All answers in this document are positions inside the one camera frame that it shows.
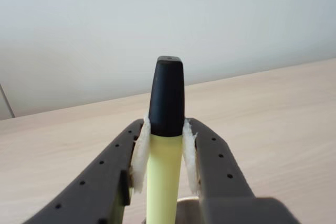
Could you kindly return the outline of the grey padded gripper finger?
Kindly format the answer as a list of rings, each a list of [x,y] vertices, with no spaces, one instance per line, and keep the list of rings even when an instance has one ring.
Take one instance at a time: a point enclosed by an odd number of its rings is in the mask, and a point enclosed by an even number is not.
[[[278,199],[256,197],[228,144],[208,126],[189,118],[196,139],[202,223],[298,223]]]
[[[130,205],[130,164],[147,117],[128,125],[59,195],[26,223],[122,223]]]

